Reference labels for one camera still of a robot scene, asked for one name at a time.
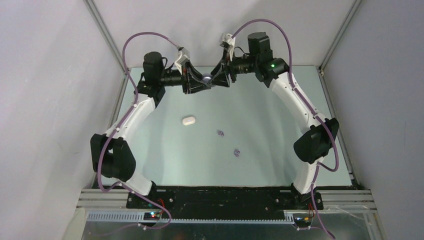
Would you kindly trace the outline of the blue round disc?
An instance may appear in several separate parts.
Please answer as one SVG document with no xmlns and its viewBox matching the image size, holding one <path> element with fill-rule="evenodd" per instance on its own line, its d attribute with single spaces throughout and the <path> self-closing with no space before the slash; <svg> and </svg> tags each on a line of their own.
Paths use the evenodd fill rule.
<svg viewBox="0 0 424 240">
<path fill-rule="evenodd" d="M 211 81 L 212 81 L 212 79 L 213 79 L 213 75 L 211 75 L 211 74 L 209 74 L 209 73 L 204 73 L 202 76 L 201 76 L 201 80 L 204 82 L 204 83 L 210 83 Z"/>
</svg>

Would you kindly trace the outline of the white earbud charging case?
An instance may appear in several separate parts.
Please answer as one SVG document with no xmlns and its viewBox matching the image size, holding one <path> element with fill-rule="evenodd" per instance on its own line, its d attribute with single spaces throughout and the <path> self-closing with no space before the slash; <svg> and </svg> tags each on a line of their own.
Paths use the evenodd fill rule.
<svg viewBox="0 0 424 240">
<path fill-rule="evenodd" d="M 187 117 L 184 117 L 181 120 L 181 122 L 184 126 L 189 126 L 189 125 L 192 125 L 196 122 L 196 118 L 194 116 L 187 116 Z"/>
</svg>

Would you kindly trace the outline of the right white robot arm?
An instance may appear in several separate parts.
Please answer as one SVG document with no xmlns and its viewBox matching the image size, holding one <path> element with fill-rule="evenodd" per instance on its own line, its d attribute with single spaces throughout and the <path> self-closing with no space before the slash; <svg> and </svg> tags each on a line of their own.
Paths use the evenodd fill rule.
<svg viewBox="0 0 424 240">
<path fill-rule="evenodd" d="M 291 204 L 297 209 L 304 209 L 311 202 L 311 192 L 320 168 L 328 153 L 333 150 L 337 158 L 336 137 L 339 122 L 336 118 L 327 118 L 307 97 L 293 74 L 292 66 L 282 58 L 274 57 L 270 38 L 265 32 L 251 33 L 247 37 L 248 53 L 242 57 L 234 54 L 236 37 L 224 33 L 220 40 L 223 55 L 220 63 L 212 72 L 210 83 L 229 86 L 235 82 L 237 75 L 254 73 L 259 82 L 275 93 L 288 108 L 302 133 L 293 144 L 296 156 L 302 161 L 302 169 L 293 182 L 297 190 L 291 194 Z"/>
</svg>

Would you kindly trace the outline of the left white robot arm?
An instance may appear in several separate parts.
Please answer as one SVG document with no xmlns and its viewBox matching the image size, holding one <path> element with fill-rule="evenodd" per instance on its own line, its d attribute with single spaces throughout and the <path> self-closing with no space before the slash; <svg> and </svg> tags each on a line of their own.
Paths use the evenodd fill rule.
<svg viewBox="0 0 424 240">
<path fill-rule="evenodd" d="M 135 132 L 159 106 L 166 87 L 182 86 L 185 94 L 194 94 L 215 86 L 219 75 L 219 70 L 198 72 L 183 48 L 179 49 L 178 58 L 170 67 L 166 67 L 164 60 L 157 51 L 144 55 L 143 73 L 134 87 L 131 105 L 105 133 L 94 134 L 90 139 L 92 167 L 99 187 L 106 191 L 102 178 L 113 179 L 116 181 L 113 187 L 120 185 L 140 194 L 138 201 L 145 208 L 156 206 L 158 194 L 152 191 L 154 182 L 136 169 L 137 162 L 130 147 Z"/>
</svg>

